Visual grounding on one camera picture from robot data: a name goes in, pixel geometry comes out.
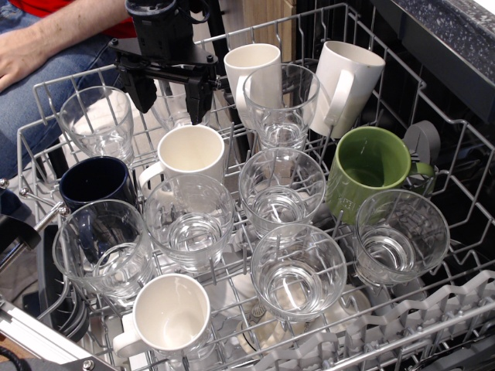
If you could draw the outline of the person's bare forearm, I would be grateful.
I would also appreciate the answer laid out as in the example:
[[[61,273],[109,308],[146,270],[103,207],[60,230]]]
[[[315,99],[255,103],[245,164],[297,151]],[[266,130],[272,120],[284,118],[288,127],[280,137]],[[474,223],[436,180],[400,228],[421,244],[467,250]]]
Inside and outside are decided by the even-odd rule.
[[[116,26],[129,17],[125,1],[79,0],[29,27],[31,40],[45,60],[85,39]]]

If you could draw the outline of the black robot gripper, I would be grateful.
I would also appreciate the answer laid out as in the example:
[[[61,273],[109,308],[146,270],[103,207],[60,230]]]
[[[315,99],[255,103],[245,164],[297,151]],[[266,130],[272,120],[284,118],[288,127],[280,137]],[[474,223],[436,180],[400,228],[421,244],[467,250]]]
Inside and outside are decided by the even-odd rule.
[[[135,107],[145,114],[155,103],[157,89],[149,77],[181,83],[188,79],[186,109],[192,124],[199,124],[211,109],[210,83],[217,78],[217,58],[193,41],[193,27],[209,20],[209,2],[126,1],[125,9],[136,37],[113,40],[110,47]]]

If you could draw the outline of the person's bare hand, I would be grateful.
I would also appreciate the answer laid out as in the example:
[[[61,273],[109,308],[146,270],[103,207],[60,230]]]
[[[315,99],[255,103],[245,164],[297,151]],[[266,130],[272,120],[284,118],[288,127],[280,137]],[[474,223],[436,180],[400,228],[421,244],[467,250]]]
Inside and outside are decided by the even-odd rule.
[[[45,39],[33,27],[1,34],[1,92],[40,68],[49,58]]]

